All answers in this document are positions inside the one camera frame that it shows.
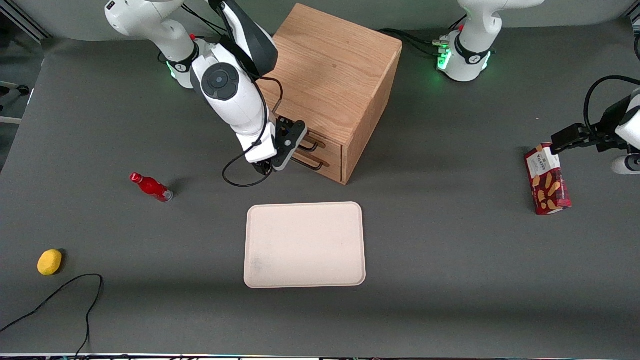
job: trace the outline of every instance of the wooden box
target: wooden box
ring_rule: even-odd
[[[280,54],[267,76],[284,87],[276,113],[309,129],[294,158],[346,184],[387,107],[402,42],[302,4],[273,39]],[[277,84],[259,86],[273,108]]]

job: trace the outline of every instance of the gray wall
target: gray wall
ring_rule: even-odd
[[[103,41],[124,38],[111,29],[104,18],[107,0],[14,0],[25,12],[56,37]],[[267,32],[274,33],[295,3],[372,29],[442,28],[464,15],[455,0],[237,0],[244,10]],[[587,25],[605,22],[622,15],[634,0],[547,0],[542,5],[502,14],[510,28],[536,26]],[[186,4],[201,16],[219,23],[217,16],[202,0]],[[211,32],[200,21],[182,10],[172,18],[189,32]]]

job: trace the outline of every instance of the plastic tray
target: plastic tray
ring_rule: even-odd
[[[365,276],[362,209],[357,203],[249,209],[244,283],[250,288],[357,286]]]

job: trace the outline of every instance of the red cookie box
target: red cookie box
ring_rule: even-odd
[[[550,146],[551,143],[540,144],[524,157],[538,215],[551,215],[571,207],[560,159],[551,154]]]

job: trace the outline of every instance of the gray tabletop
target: gray tabletop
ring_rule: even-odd
[[[150,42],[49,42],[0,175],[0,322],[97,272],[106,283],[88,352],[637,359],[640,177],[609,170],[621,152],[568,151],[574,207],[539,217],[523,159],[582,121],[595,80],[640,76],[632,43],[628,20],[505,29],[465,84],[406,46],[349,185],[291,164],[238,189],[220,176],[240,150],[233,132]],[[632,89],[602,85],[593,118]],[[133,171],[176,198],[142,194]],[[258,174],[240,163],[230,176]],[[363,285],[244,285],[250,207],[347,200],[364,212]],[[67,262],[42,277],[50,248]],[[96,285],[83,279],[0,334],[1,351],[75,352]]]

